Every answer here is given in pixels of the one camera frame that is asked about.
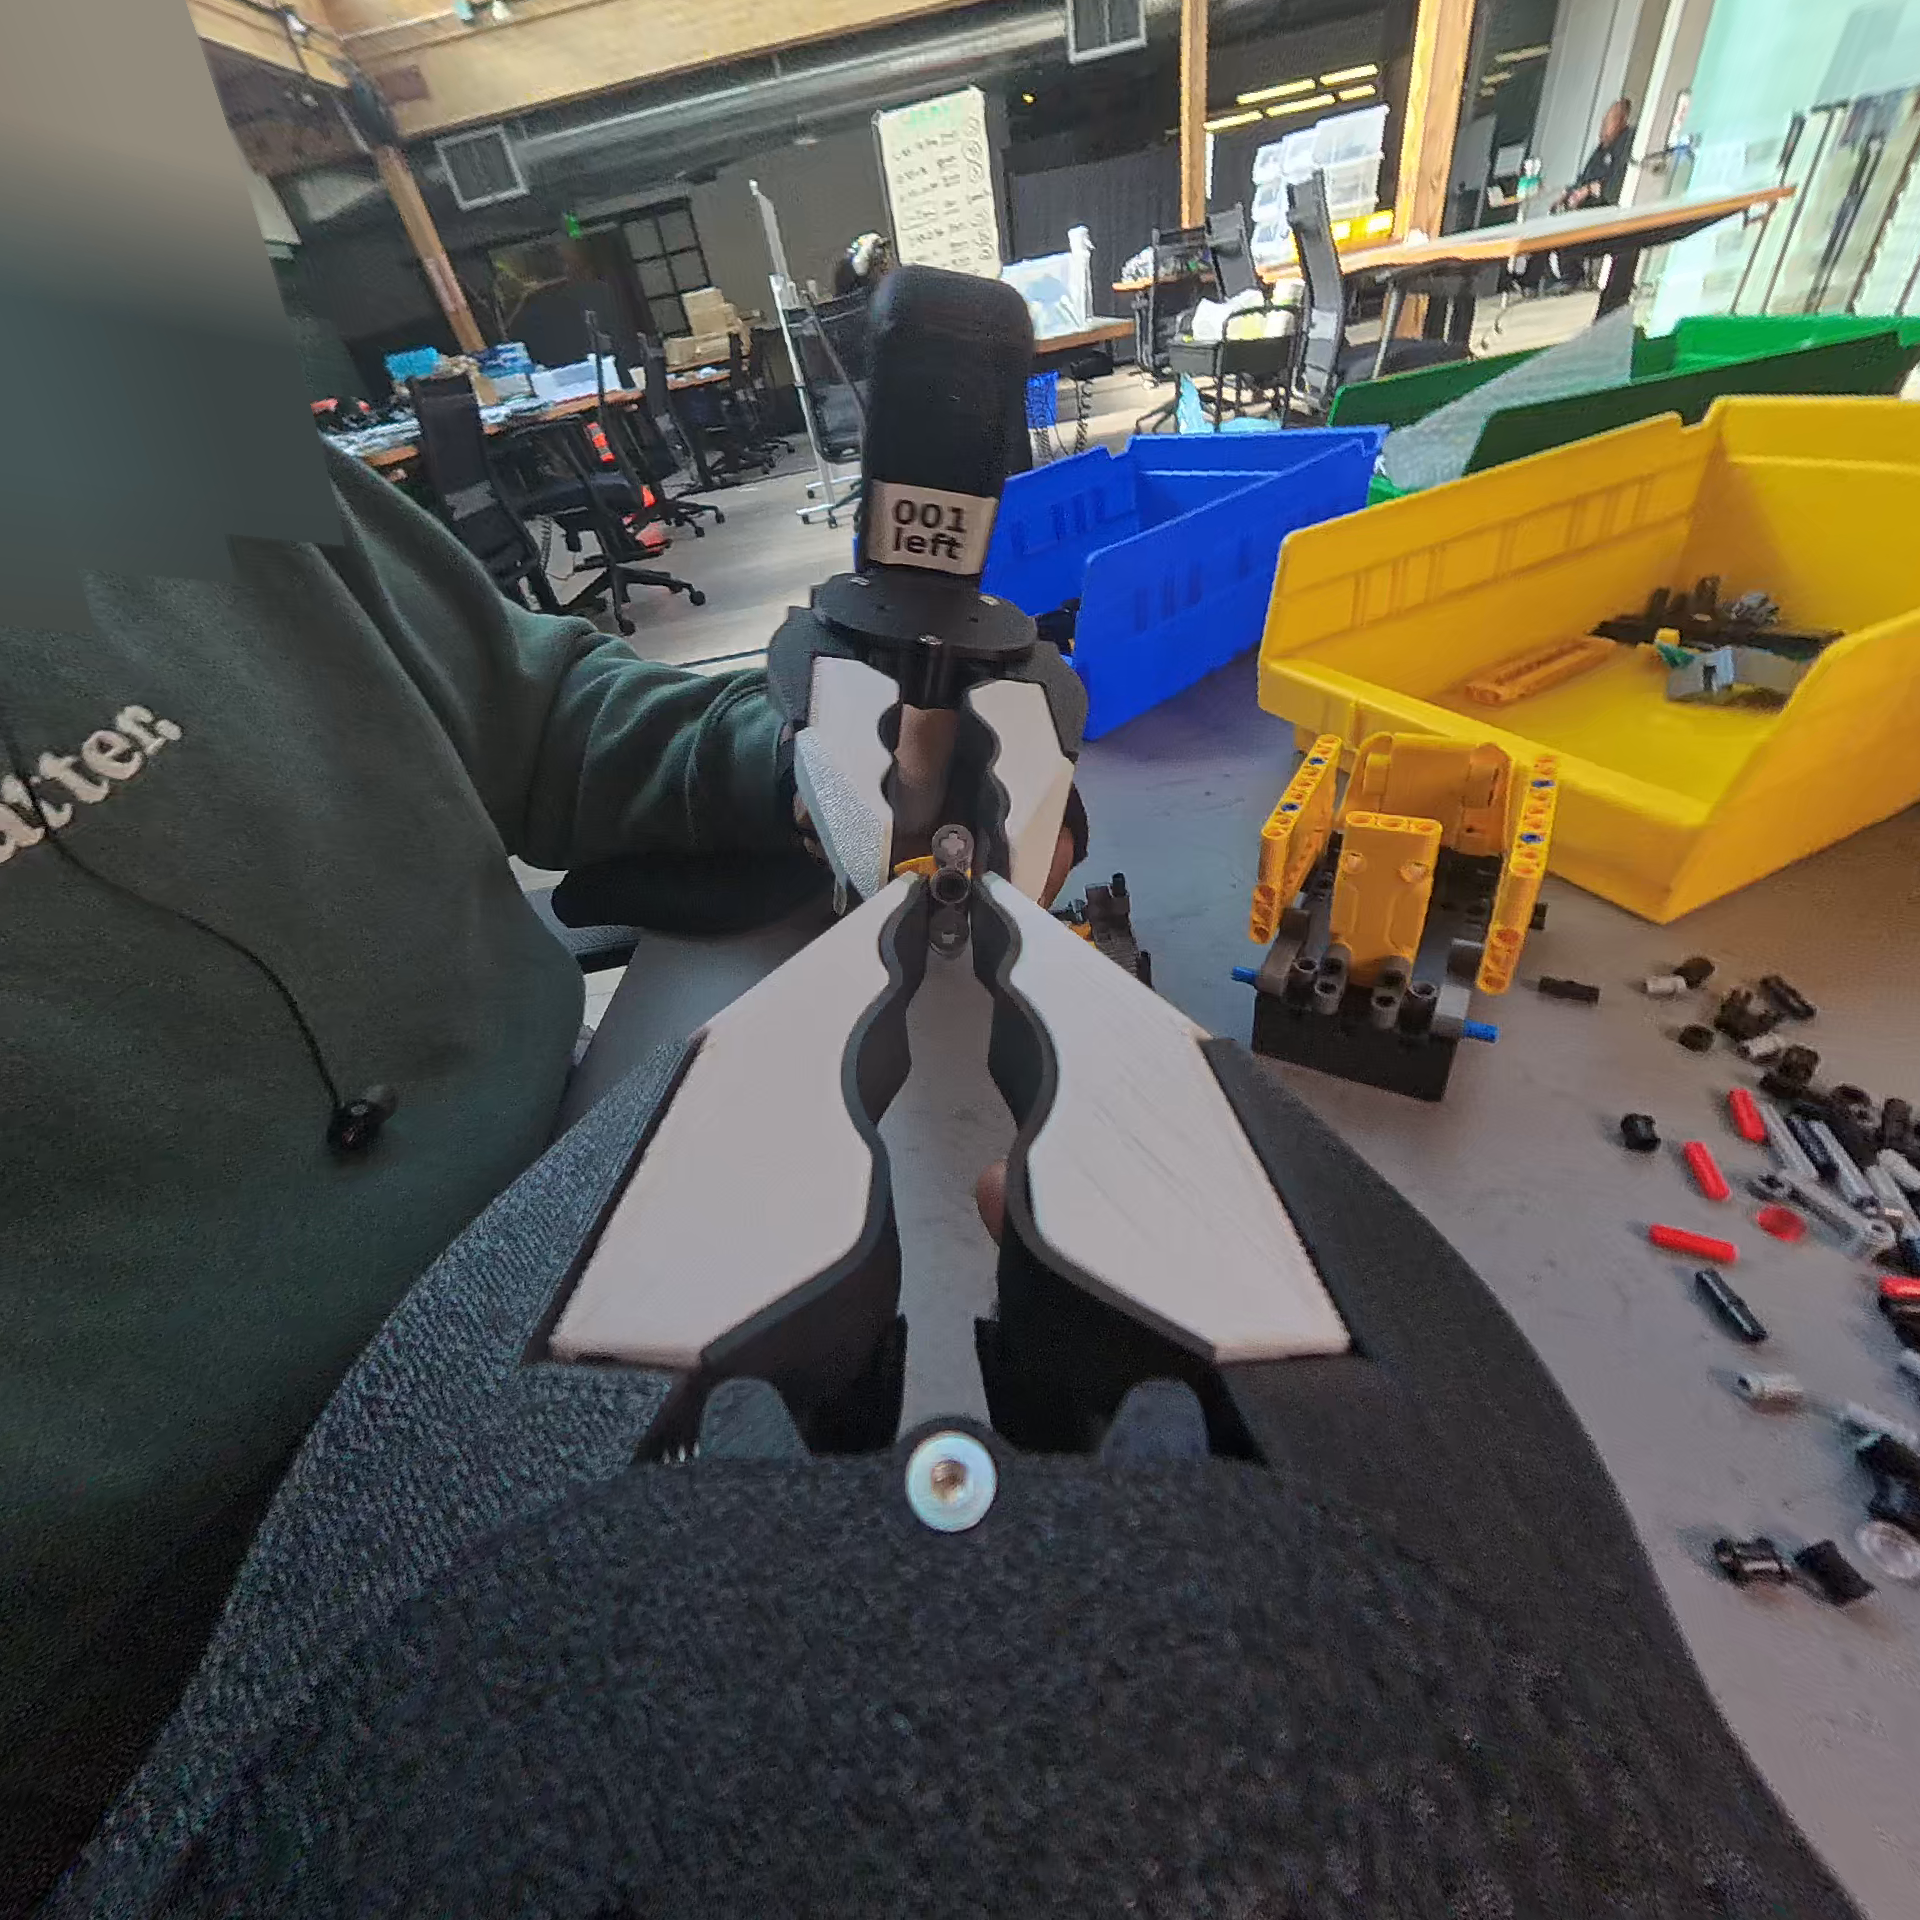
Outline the blue plastic bin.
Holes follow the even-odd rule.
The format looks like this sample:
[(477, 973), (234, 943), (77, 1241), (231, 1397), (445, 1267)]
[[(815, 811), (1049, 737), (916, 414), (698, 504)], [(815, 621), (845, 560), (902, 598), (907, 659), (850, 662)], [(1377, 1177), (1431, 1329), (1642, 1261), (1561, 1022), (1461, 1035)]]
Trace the blue plastic bin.
[(1034, 616), (1074, 612), (1085, 737), (1101, 737), (1259, 643), (1284, 536), (1361, 512), (1385, 437), (1143, 437), (1018, 473), (980, 585)]

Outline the grey green lego motor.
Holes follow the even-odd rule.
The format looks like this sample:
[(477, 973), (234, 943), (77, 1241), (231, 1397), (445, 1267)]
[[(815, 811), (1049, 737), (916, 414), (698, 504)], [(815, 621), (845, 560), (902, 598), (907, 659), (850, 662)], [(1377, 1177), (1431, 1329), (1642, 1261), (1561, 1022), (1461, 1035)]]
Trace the grey green lego motor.
[(1806, 659), (1745, 643), (1657, 639), (1653, 654), (1666, 669), (1669, 703), (1781, 708), (1807, 675)]

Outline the white handwritten board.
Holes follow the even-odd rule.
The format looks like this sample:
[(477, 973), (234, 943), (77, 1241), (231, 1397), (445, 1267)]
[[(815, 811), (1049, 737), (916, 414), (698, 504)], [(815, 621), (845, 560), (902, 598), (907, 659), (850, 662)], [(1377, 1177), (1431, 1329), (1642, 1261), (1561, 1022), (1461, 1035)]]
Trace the white handwritten board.
[(897, 264), (999, 278), (999, 190), (982, 88), (879, 110), (870, 128)]

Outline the black office chair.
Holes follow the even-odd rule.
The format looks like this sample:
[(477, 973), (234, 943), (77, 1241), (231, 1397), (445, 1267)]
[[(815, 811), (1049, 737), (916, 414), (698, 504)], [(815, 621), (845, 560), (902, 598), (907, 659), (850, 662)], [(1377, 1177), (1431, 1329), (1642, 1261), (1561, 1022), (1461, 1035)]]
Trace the black office chair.
[(1303, 321), (1293, 353), (1291, 396), (1317, 425), (1332, 420), (1338, 396), (1377, 376), (1462, 364), (1471, 348), (1451, 340), (1402, 339), (1383, 319), (1373, 345), (1348, 340), (1348, 291), (1338, 260), (1329, 179), (1317, 171), (1286, 185), (1286, 222), (1303, 269)]
[(812, 300), (791, 285), (781, 307), (783, 342), (801, 393), (815, 478), (801, 519), (836, 527), (861, 484), (869, 404), (869, 301), (861, 295)]
[[(413, 383), (417, 448), (436, 512), (457, 541), (513, 601), (548, 614), (610, 612), (615, 631), (635, 633), (635, 590), (707, 603), (695, 583), (649, 561), (639, 526), (649, 517), (644, 484), (625, 463), (596, 457), (590, 437), (569, 422), (529, 422), (510, 444), (548, 448), (556, 471), (523, 486), (495, 453), (479, 399), (465, 374)], [(548, 520), (564, 536), (590, 536), (585, 588), (558, 596), (535, 534)]]

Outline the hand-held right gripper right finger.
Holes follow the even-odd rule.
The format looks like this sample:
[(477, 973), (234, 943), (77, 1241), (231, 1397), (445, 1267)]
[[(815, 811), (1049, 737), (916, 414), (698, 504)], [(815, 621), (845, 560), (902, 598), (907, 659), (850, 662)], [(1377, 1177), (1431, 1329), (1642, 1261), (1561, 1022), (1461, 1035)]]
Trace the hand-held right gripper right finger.
[(1211, 1035), (996, 875), (977, 884), (977, 977), (1014, 1123), (977, 1323), (995, 1428), (1094, 1451), (1133, 1390), (1175, 1383), (1214, 1449), (1255, 1451), (1230, 1381), (1351, 1358), (1354, 1334)]

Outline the wooden office desk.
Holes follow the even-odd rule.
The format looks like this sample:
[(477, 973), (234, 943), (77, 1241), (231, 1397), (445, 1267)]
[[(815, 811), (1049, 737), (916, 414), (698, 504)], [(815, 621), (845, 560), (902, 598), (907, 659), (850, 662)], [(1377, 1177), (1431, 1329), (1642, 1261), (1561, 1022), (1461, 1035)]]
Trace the wooden office desk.
[(1470, 329), (1514, 257), (1561, 254), (1615, 255), (1601, 291), (1601, 312), (1629, 303), (1643, 254), (1678, 245), (1727, 219), (1765, 222), (1790, 204), (1795, 185), (1748, 185), (1727, 193), (1689, 193), (1645, 205), (1554, 213), (1539, 222), (1446, 233), (1429, 239), (1357, 246), (1338, 257), (1348, 288), (1383, 288), (1383, 332), (1412, 335), (1412, 321)]
[(1094, 383), (1137, 351), (1137, 319), (1093, 319), (1039, 339), (1025, 383), (1025, 419), (1034, 463), (1089, 449)]

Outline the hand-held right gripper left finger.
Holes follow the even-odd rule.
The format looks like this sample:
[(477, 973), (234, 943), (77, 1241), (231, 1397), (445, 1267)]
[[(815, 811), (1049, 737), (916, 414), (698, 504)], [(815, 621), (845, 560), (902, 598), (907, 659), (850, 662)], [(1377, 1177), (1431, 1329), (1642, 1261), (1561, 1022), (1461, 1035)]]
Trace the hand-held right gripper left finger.
[(543, 1332), (553, 1363), (662, 1376), (657, 1439), (770, 1384), (806, 1449), (890, 1449), (906, 1399), (879, 1118), (910, 1070), (933, 891), (906, 872), (689, 1039)]

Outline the silver bubble wrap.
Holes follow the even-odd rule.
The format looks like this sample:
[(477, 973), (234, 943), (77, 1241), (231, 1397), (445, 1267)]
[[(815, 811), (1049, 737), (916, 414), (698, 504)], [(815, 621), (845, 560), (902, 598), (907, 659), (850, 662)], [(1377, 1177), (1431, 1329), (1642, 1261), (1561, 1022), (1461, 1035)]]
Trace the silver bubble wrap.
[(1394, 428), (1377, 455), (1377, 479), (1397, 493), (1425, 492), (1468, 473), (1490, 420), (1502, 414), (1605, 393), (1629, 380), (1636, 326), (1615, 311), (1577, 335), (1531, 353), (1417, 422)]

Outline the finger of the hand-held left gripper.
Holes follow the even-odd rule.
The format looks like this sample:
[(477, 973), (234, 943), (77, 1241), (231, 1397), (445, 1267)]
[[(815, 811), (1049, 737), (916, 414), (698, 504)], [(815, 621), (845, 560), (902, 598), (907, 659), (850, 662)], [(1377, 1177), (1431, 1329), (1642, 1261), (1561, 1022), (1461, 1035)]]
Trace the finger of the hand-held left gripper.
[(857, 909), (921, 856), (921, 832), (900, 827), (897, 745), (900, 685), (878, 668), (815, 655), (806, 669), (796, 777), (833, 875), (833, 908)]
[(1073, 756), (1036, 680), (989, 680), (966, 692), (977, 843), (1014, 889), (1049, 883), (1073, 792)]

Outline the cluttered office desk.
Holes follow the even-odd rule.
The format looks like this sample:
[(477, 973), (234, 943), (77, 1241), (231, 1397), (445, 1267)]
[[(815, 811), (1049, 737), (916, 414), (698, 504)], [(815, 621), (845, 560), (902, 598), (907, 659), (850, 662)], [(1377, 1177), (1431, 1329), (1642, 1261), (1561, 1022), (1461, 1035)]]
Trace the cluttered office desk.
[[(572, 425), (607, 407), (637, 409), (647, 399), (647, 367), (625, 367), (610, 357), (569, 367), (535, 367), (530, 391), (518, 398), (483, 401), (477, 419), (487, 439), (518, 429)], [(369, 399), (313, 399), (311, 414), (323, 437), (375, 471), (399, 475), (426, 459), (417, 411), (410, 404), (377, 409)]]

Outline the yellow grey lego subassembly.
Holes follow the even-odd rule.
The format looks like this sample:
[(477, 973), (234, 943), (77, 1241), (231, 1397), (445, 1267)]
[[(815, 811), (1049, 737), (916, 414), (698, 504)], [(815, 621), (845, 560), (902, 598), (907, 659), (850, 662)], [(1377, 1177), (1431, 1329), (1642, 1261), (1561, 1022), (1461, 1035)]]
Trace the yellow grey lego subassembly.
[(1054, 904), (1051, 916), (1073, 935), (1155, 989), (1151, 956), (1137, 939), (1133, 901), (1126, 877), (1115, 870), (1107, 883), (1091, 883), (1085, 894)]

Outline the pile of small lego pins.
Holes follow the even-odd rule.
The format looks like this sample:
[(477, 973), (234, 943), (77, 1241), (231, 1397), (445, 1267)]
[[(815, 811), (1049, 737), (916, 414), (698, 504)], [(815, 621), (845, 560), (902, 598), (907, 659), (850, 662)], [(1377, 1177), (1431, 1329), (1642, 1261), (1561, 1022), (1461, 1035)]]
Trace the pile of small lego pins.
[[(1598, 1003), (1601, 987), (1561, 975), (1531, 981), (1539, 995), (1565, 1003)], [(1676, 1028), (1676, 1038), (1706, 1055), (1717, 1039), (1730, 1038), (1745, 1049), (1745, 1059), (1759, 1059), (1759, 1045), (1774, 1043), (1779, 1032), (1759, 1031), (1765, 1022), (1740, 1027), (1733, 1014), (1772, 1014), (1790, 1009), (1793, 995), (1781, 981), (1763, 982), (1759, 1001), (1733, 992), (1717, 1013), (1717, 1024), (1691, 1022)], [(1665, 1142), (1660, 1124), (1643, 1110), (1629, 1110), (1615, 1123), (1626, 1153), (1670, 1164), (1685, 1171), (1689, 1189), (1701, 1205), (1730, 1208), (1740, 1196), (1756, 1201), (1751, 1222), (1777, 1241), (1803, 1238), (1812, 1228), (1836, 1249), (1875, 1267), (1868, 1277), (1879, 1284), (1875, 1296), (1893, 1318), (1893, 1309), (1915, 1308), (1915, 1281), (1881, 1272), (1879, 1264), (1893, 1252), (1911, 1252), (1908, 1236), (1914, 1219), (1903, 1212), (1911, 1196), (1890, 1167), (1900, 1153), (1889, 1150), (1881, 1159), (1858, 1159), (1851, 1144), (1829, 1124), (1820, 1107), (1770, 1099), (1748, 1086), (1733, 1086), (1724, 1097), (1724, 1116), (1733, 1133), (1767, 1161), (1751, 1171), (1751, 1180), (1738, 1184), (1717, 1159), (1710, 1142), (1676, 1137)], [(1645, 1238), (1673, 1259), (1691, 1261), (1697, 1296), (1717, 1313), (1717, 1323), (1747, 1348), (1763, 1348), (1770, 1332), (1753, 1313), (1748, 1300), (1725, 1277), (1738, 1264), (1740, 1248), (1725, 1231), (1693, 1231), (1669, 1222), (1649, 1222)], [(1807, 1407), (1803, 1383), (1779, 1369), (1740, 1372), (1733, 1388), (1742, 1403), (1767, 1415)], [(1857, 1532), (1857, 1549), (1847, 1551), (1836, 1541), (1815, 1541), (1785, 1551), (1772, 1539), (1717, 1539), (1713, 1561), (1734, 1585), (1795, 1585), (1825, 1598), (1836, 1606), (1865, 1599), (1876, 1583), (1861, 1569), (1857, 1559), (1879, 1568), (1885, 1582), (1915, 1585), (1915, 1431), (1902, 1421), (1883, 1419), (1876, 1409), (1853, 1403), (1820, 1403), (1843, 1432), (1858, 1470), (1869, 1478), (1865, 1520)]]

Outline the green plastic bin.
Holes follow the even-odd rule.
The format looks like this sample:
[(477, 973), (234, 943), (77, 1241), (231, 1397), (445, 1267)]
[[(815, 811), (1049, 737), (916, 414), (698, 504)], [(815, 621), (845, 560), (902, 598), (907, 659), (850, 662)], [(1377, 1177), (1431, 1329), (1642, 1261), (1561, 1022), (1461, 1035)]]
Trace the green plastic bin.
[[(1330, 425), (1378, 425), (1387, 437), (1540, 349), (1471, 357), (1354, 383), (1334, 398)], [(1897, 398), (1915, 369), (1915, 353), (1915, 315), (1717, 315), (1681, 319), (1666, 334), (1636, 326), (1626, 383), (1498, 415), (1465, 475), (1657, 415), (1693, 425), (1722, 398)]]

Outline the person's green hoodie torso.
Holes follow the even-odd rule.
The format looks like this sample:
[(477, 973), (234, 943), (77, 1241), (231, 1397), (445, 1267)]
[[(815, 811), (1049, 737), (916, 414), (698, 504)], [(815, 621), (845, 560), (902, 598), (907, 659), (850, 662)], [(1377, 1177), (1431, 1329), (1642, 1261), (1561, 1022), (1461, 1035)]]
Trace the person's green hoodie torso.
[(500, 836), (522, 621), (579, 616), (319, 455), (333, 541), (94, 571), (82, 636), (5, 629), (5, 1916), (138, 1775), (582, 1028)]

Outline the black lego gear parts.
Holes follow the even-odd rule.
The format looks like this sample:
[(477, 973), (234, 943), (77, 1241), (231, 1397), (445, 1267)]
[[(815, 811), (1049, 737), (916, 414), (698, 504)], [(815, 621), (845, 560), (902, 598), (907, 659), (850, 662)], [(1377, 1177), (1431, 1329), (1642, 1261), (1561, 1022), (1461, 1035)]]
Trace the black lego gear parts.
[(1602, 616), (1590, 625), (1590, 636), (1649, 647), (1669, 664), (1725, 649), (1811, 664), (1843, 631), (1793, 625), (1767, 591), (1722, 598), (1722, 577), (1701, 576), (1691, 588), (1653, 588), (1642, 607)]

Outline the yellow plastic storage bin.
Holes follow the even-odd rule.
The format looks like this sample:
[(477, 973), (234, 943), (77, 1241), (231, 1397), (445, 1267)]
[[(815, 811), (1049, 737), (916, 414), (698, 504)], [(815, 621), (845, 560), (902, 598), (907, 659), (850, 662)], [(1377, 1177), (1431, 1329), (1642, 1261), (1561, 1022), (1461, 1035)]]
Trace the yellow plastic storage bin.
[[(1645, 644), (1495, 711), (1468, 683), (1714, 577), (1836, 639), (1781, 707), (1681, 703)], [(1281, 544), (1259, 707), (1557, 756), (1551, 872), (1669, 924), (1885, 821), (1918, 788), (1918, 407), (1738, 396)]]

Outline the orange lego frame piece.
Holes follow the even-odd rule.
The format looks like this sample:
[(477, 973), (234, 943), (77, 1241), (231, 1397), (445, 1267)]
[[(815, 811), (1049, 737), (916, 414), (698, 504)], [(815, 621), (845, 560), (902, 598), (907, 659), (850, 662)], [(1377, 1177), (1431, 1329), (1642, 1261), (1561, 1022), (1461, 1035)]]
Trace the orange lego frame piece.
[(1612, 662), (1619, 644), (1602, 633), (1542, 643), (1477, 669), (1457, 695), (1475, 708), (1507, 711)]

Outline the yellow lego vehicle model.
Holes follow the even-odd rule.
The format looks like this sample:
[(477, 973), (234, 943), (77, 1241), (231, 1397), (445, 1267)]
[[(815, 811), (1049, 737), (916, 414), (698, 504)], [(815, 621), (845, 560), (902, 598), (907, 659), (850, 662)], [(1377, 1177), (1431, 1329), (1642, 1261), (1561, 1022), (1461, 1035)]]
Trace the yellow lego vehicle model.
[(1252, 1051), (1442, 1101), (1540, 920), (1559, 773), (1489, 736), (1315, 736), (1259, 832)]

